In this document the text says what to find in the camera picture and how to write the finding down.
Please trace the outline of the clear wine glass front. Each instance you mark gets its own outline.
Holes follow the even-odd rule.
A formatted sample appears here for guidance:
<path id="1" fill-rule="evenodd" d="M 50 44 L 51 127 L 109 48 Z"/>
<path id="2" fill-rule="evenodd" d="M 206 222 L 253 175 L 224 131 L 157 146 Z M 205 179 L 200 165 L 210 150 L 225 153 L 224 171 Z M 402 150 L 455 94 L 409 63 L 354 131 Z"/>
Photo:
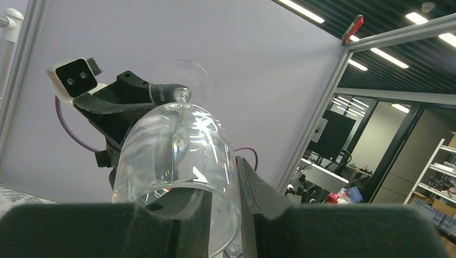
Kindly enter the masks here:
<path id="1" fill-rule="evenodd" d="M 172 190 L 212 194 L 208 255 L 218 257 L 241 225 L 236 157 L 221 122 L 206 110 L 212 80 L 188 60 L 162 64 L 152 75 L 156 107 L 131 128 L 122 144 L 112 201 L 147 205 Z"/>

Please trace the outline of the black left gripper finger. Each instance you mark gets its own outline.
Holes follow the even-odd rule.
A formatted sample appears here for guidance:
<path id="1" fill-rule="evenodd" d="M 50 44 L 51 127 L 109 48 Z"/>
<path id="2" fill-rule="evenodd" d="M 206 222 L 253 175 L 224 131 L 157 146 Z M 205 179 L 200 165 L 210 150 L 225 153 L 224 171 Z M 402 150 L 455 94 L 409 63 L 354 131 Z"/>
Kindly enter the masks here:
<path id="1" fill-rule="evenodd" d="M 447 257 L 407 205 L 296 204 L 237 157 L 244 257 Z"/>

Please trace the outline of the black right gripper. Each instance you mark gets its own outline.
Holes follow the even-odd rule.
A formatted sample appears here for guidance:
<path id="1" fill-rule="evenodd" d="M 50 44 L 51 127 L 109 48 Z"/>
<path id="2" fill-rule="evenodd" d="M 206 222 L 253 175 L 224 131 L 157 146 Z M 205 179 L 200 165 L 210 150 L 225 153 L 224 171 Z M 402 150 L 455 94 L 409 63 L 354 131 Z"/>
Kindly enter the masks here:
<path id="1" fill-rule="evenodd" d="M 189 102 L 181 84 L 152 84 L 130 70 L 73 100 L 105 138 L 97 166 L 115 184 L 120 151 L 137 111 Z M 212 194 L 175 188 L 152 203 L 27 204 L 1 219 L 1 257 L 208 257 Z"/>

